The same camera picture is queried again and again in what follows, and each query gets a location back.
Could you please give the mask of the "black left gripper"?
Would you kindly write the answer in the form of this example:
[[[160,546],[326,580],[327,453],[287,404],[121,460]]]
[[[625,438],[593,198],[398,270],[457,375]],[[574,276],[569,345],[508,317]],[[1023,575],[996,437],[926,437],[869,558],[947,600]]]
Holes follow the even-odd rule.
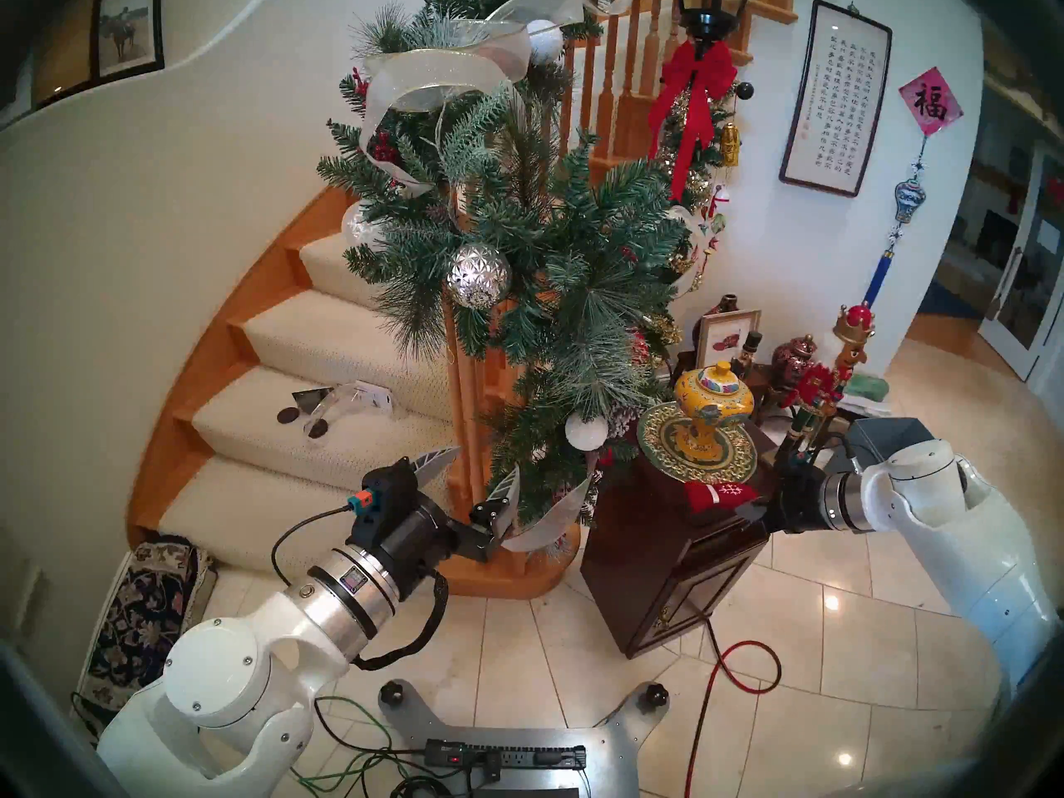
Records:
[[[446,475],[460,454],[461,446],[448,446],[415,458],[418,488],[423,491]],[[471,508],[469,523],[461,523],[440,508],[416,508],[378,526],[375,558],[397,587],[399,600],[405,601],[449,556],[486,563],[515,519],[519,491],[520,469],[515,466],[484,501]]]

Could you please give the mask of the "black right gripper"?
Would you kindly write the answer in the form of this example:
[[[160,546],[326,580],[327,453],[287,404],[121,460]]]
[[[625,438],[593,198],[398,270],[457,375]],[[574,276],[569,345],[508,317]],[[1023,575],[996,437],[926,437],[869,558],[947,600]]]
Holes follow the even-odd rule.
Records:
[[[824,531],[822,483],[822,470],[792,470],[780,478],[768,503],[743,503],[735,514],[749,522],[760,521],[767,534]]]

